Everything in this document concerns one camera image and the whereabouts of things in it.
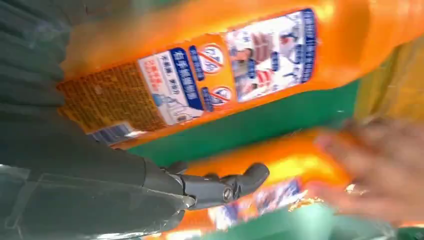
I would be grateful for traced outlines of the person's right hand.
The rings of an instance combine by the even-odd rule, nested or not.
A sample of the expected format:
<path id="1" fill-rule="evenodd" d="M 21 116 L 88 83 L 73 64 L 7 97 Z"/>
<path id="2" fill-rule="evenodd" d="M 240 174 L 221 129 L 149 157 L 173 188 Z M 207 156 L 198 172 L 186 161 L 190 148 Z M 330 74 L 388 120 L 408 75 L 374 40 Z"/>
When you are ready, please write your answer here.
<path id="1" fill-rule="evenodd" d="M 375 117 L 322 131 L 317 148 L 352 178 L 357 192 L 318 185 L 315 195 L 339 214 L 396 224 L 424 221 L 424 125 Z"/>

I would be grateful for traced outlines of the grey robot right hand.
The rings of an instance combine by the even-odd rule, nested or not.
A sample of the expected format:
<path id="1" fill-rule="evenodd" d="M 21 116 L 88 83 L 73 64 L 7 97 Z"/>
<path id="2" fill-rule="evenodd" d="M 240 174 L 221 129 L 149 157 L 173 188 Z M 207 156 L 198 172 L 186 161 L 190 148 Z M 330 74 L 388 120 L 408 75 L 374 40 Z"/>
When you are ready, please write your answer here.
<path id="1" fill-rule="evenodd" d="M 126 240 L 172 230 L 185 213 L 256 191 L 269 169 L 186 175 L 86 136 L 46 107 L 0 109 L 0 237 Z"/>

